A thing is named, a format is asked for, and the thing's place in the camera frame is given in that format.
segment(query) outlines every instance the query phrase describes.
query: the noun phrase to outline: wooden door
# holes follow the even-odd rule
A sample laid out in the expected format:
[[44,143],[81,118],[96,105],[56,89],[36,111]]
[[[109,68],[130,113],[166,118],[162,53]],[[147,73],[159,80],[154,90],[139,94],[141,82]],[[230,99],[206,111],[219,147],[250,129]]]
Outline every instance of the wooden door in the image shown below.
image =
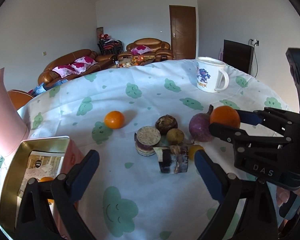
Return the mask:
[[174,59],[194,59],[197,47],[195,7],[170,5],[169,8]]

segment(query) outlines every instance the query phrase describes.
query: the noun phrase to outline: round table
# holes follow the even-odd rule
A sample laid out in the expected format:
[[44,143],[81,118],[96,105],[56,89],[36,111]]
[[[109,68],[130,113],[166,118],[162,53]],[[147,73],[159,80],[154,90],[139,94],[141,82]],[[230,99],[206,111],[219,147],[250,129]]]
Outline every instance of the round table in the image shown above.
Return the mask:
[[[19,110],[29,138],[68,135],[84,154],[90,149],[99,152],[100,166],[79,204],[79,213],[97,239],[191,240],[202,233],[218,203],[210,197],[194,162],[189,162],[187,173],[162,174],[156,155],[137,153],[134,133],[170,114],[189,138],[190,119],[207,112],[209,104],[247,111],[288,108],[255,78],[230,66],[225,70],[229,87],[206,93],[196,87],[195,60],[108,69],[55,87]],[[113,110],[124,113],[126,125],[109,131],[103,119]],[[276,136],[260,125],[241,128],[250,135]],[[215,138],[202,145],[226,173],[254,179],[234,168],[231,144]],[[0,156],[0,193],[9,164]],[[233,233],[242,207],[240,202],[225,239]]]

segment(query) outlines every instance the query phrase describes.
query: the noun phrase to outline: white mug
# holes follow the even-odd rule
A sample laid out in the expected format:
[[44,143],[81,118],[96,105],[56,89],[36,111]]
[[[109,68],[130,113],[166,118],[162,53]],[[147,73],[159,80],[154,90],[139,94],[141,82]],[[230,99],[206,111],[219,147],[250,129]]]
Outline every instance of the white mug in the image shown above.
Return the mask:
[[[229,76],[224,71],[226,63],[210,57],[197,57],[196,63],[197,87],[200,90],[214,93],[225,90],[228,87]],[[225,84],[220,88],[222,76],[225,78]]]

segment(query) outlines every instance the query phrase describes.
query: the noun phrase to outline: brown couch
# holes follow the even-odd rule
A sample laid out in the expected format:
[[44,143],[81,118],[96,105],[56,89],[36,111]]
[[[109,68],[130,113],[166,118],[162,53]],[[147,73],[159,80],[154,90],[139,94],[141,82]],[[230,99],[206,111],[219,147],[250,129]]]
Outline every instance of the brown couch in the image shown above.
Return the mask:
[[133,43],[127,45],[127,51],[120,53],[118,55],[118,59],[130,58],[135,55],[131,52],[133,48],[137,46],[144,45],[152,49],[151,52],[147,52],[142,54],[143,56],[155,56],[155,61],[159,62],[162,58],[164,59],[173,59],[173,52],[170,49],[170,44],[165,41],[160,41],[154,38],[144,38],[140,40],[136,40]]
[[[86,72],[83,72],[80,75],[71,74],[69,76],[66,76],[65,78],[61,78],[61,76],[58,73],[52,71],[52,69],[54,69],[57,66],[71,64],[76,59],[81,58],[83,56],[89,56],[93,58],[97,62],[97,64],[91,66]],[[41,83],[45,83],[46,85],[49,86],[54,84],[58,80],[64,80],[64,79],[71,80],[100,70],[104,70],[109,68],[116,60],[116,58],[117,57],[115,54],[98,56],[98,54],[95,51],[92,51],[90,49],[77,50],[75,52],[69,53],[67,55],[64,55],[52,61],[40,74],[38,78],[38,84],[40,85]]]

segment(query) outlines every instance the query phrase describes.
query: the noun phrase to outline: pink pitcher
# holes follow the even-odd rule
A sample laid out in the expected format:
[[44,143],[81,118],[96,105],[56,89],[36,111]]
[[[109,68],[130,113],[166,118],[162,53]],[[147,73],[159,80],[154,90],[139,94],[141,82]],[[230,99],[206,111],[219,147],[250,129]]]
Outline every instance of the pink pitcher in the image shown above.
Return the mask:
[[14,108],[3,84],[3,71],[0,69],[0,154],[7,157],[14,153],[29,131]]

